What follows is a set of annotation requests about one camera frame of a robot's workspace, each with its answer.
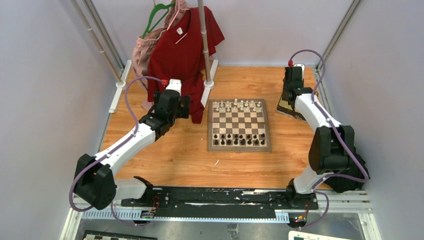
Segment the gold metal tray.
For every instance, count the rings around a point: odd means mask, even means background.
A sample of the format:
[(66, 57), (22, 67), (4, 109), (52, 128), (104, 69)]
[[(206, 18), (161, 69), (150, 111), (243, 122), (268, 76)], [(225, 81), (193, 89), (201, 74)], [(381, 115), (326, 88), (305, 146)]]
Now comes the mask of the gold metal tray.
[(294, 107), (292, 107), (288, 101), (283, 99), (283, 96), (279, 98), (276, 111), (285, 116), (297, 119), (302, 122), (306, 122), (304, 116)]

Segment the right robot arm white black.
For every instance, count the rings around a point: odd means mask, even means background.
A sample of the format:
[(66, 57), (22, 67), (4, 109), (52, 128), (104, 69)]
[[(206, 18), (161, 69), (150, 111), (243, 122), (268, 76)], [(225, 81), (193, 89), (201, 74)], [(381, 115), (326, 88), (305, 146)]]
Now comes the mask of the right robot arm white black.
[(308, 153), (308, 166), (286, 187), (285, 201), (292, 209), (298, 209), (311, 197), (314, 189), (330, 175), (353, 166), (337, 137), (347, 138), (347, 146), (353, 146), (354, 130), (341, 125), (323, 108), (311, 87), (304, 86), (304, 66), (295, 64), (284, 69), (283, 88), (279, 113), (304, 121), (314, 131)]

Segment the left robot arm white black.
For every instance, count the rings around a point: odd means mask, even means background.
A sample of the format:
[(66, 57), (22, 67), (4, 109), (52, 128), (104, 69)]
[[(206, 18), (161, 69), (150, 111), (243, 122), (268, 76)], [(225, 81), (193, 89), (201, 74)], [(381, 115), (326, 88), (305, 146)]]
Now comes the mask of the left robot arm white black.
[(134, 199), (140, 206), (149, 206), (153, 193), (149, 183), (141, 177), (115, 179), (117, 172), (143, 148), (164, 136), (176, 119), (189, 116), (190, 96), (181, 96), (167, 89), (154, 95), (154, 105), (135, 127), (109, 148), (90, 156), (83, 154), (77, 161), (74, 180), (70, 187), (71, 207), (80, 211), (73, 202), (77, 195), (91, 208), (103, 210), (112, 202)]

